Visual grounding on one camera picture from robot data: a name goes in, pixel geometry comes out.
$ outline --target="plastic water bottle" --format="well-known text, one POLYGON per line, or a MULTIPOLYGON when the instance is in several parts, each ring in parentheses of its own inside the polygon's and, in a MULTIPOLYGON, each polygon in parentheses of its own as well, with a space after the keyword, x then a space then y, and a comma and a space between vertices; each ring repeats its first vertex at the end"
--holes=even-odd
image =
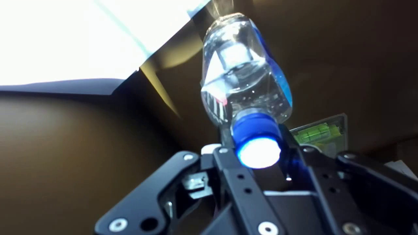
POLYGON ((279 158, 278 123, 292 111, 283 72, 254 23, 240 13, 218 18, 206 31, 201 99, 215 125, 227 125, 244 166, 262 168, 279 158))

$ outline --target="water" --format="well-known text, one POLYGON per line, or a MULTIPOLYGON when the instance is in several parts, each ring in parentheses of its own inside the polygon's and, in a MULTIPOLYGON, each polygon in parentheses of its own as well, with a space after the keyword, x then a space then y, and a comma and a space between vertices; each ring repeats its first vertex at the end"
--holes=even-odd
POLYGON ((248 112, 265 112, 285 123, 291 115, 291 103, 279 86, 278 76, 262 60, 252 60, 230 69, 205 83, 201 97, 213 123, 231 124, 248 112))

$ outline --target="hole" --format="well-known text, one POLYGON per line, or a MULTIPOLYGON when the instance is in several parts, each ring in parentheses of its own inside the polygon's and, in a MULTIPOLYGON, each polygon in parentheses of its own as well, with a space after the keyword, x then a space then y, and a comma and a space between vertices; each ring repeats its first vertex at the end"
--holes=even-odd
POLYGON ((334 187, 330 187, 330 188, 329 188, 329 192, 332 192, 332 193, 338 193, 339 189, 338 189, 338 188, 334 188, 334 187))
POLYGON ((330 179, 330 177, 332 177, 332 175, 329 175, 329 174, 322 174, 322 177, 325 177, 325 179, 330 179))
POLYGON ((158 221, 155 218, 151 218, 151 217, 143 219, 142 223, 141 223, 141 228, 143 231, 153 231, 153 230, 157 228, 157 226, 158 226, 158 221))

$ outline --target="clear plastic bottle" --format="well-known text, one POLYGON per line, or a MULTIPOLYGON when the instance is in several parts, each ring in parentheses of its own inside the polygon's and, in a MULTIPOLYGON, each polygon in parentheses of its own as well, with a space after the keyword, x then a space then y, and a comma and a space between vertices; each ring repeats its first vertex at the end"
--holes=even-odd
POLYGON ((292 111, 287 81, 253 22, 240 13, 217 19, 204 39, 201 98, 215 125, 248 112, 285 123, 292 111))
POLYGON ((254 23, 240 13, 217 19, 204 39, 201 98, 215 125, 227 125, 244 166, 279 158, 278 123, 292 111, 285 74, 254 23))

